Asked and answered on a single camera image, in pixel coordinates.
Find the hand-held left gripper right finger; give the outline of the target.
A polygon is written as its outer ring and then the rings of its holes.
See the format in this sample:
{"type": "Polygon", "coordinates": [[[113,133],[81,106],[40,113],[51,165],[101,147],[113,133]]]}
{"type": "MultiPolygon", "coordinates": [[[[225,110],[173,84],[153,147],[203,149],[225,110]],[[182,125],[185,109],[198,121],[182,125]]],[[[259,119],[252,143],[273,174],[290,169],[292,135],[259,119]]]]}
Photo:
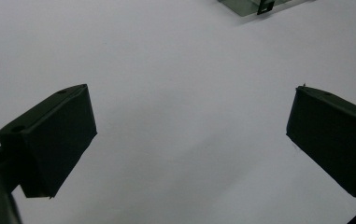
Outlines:
{"type": "Polygon", "coordinates": [[[356,105],[306,86],[296,88],[287,135],[356,197],[356,105]]]}

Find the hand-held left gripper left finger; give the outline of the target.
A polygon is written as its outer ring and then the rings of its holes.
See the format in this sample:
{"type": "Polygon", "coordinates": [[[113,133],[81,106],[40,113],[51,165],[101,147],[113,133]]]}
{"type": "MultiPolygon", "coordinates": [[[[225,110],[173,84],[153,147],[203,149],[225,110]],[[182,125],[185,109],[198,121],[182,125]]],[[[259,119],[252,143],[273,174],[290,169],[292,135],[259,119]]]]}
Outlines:
{"type": "Polygon", "coordinates": [[[54,197],[96,135],[88,86],[55,92],[0,130],[5,189],[54,197]]]}

